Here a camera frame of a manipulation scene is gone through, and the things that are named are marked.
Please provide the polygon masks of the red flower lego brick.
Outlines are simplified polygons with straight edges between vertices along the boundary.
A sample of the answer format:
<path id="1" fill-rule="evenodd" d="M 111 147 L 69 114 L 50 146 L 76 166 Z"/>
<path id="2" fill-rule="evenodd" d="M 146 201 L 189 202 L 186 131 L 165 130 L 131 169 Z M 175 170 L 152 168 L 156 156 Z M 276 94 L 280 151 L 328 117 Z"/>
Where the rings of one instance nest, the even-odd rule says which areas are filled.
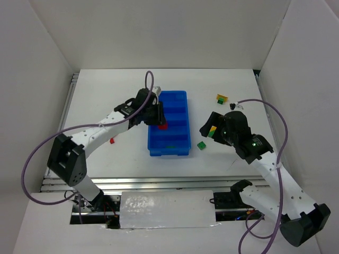
<path id="1" fill-rule="evenodd" d="M 163 125 L 159 125 L 159 126 L 158 126 L 158 129 L 159 129 L 159 130 L 167 130 L 167 129 L 168 129 L 168 123 L 165 123 L 165 124 L 163 124 Z"/>

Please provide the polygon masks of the yellow striped lego brick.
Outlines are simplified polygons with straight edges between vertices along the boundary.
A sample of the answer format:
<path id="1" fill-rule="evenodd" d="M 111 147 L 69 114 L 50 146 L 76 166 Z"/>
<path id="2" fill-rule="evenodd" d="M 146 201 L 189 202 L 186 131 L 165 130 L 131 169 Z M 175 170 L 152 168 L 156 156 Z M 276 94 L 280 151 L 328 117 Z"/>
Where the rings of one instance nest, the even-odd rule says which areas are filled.
<path id="1" fill-rule="evenodd" d="M 223 102 L 226 102 L 228 100 L 228 97 L 224 96 L 224 95 L 221 95 L 221 94 L 217 94 L 217 97 L 216 99 L 218 101 L 223 101 Z"/>

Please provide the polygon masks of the small green lego brick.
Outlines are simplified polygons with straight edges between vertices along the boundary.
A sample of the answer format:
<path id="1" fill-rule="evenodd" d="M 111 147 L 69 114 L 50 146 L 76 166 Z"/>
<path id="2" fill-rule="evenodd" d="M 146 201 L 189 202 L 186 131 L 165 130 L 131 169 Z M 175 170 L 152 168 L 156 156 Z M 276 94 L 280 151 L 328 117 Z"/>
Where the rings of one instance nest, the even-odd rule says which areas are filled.
<path id="1" fill-rule="evenodd" d="M 203 150 L 203 149 L 205 149 L 207 146 L 206 146 L 206 144 L 205 144 L 203 141 L 201 141 L 201 142 L 199 142 L 199 143 L 197 144 L 197 147 L 198 147 L 200 150 Z"/>

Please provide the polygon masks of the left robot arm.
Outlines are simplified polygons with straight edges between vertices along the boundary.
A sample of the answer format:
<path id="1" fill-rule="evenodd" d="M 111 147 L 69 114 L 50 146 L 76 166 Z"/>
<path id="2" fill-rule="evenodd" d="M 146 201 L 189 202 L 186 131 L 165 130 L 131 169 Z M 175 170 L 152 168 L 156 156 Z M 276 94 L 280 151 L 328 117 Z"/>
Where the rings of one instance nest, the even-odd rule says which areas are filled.
<path id="1" fill-rule="evenodd" d="M 146 125 L 164 125 L 163 103 L 159 101 L 161 88 L 152 90 L 142 88 L 135 98 L 130 98 L 94 127 L 90 127 L 71 136 L 59 134 L 55 137 L 47 166 L 69 187 L 90 204 L 94 211 L 102 211 L 110 202 L 87 174 L 86 159 L 101 145 L 114 136 L 128 131 L 132 127 Z"/>

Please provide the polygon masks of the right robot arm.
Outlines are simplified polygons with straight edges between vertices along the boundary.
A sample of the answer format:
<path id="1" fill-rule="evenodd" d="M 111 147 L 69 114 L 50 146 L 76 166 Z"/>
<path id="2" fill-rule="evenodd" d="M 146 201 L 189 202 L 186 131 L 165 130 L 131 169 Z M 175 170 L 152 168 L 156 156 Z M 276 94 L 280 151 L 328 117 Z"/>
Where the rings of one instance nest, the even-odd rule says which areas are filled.
<path id="1" fill-rule="evenodd" d="M 200 128 L 207 137 L 215 128 L 212 139 L 235 148 L 238 156 L 253 166 L 269 186 L 283 195 L 283 201 L 260 192 L 248 180 L 232 186 L 232 191 L 242 203 L 262 212 L 267 219 L 280 218 L 279 229 L 283 237 L 298 247 L 321 231 L 331 213 L 326 204 L 317 204 L 292 178 L 282 164 L 277 163 L 277 154 L 265 137 L 252 134 L 246 116 L 240 111 L 225 115 L 212 112 L 206 124 Z"/>

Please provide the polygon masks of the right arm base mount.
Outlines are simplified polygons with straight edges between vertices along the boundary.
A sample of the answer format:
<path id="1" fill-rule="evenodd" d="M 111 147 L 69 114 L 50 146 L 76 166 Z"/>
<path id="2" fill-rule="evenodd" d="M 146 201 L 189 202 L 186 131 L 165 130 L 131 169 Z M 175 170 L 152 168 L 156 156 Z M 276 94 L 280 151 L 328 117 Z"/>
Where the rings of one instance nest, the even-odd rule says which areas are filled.
<path id="1" fill-rule="evenodd" d="M 232 192 L 214 192 L 209 202 L 215 207 L 217 222 L 245 221 L 252 213 L 254 213 L 252 220 L 260 217 L 255 208 L 244 204 L 240 197 Z"/>

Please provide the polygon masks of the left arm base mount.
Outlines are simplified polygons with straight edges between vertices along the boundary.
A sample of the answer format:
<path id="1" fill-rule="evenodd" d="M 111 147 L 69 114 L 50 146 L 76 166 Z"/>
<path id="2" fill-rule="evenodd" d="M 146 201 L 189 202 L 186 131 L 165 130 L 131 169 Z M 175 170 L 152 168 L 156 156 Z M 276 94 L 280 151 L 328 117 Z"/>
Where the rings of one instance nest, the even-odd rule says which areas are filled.
<path id="1" fill-rule="evenodd" d="M 120 229 L 120 195 L 105 195 L 98 207 L 78 196 L 72 200 L 70 225 L 102 225 L 107 229 Z"/>

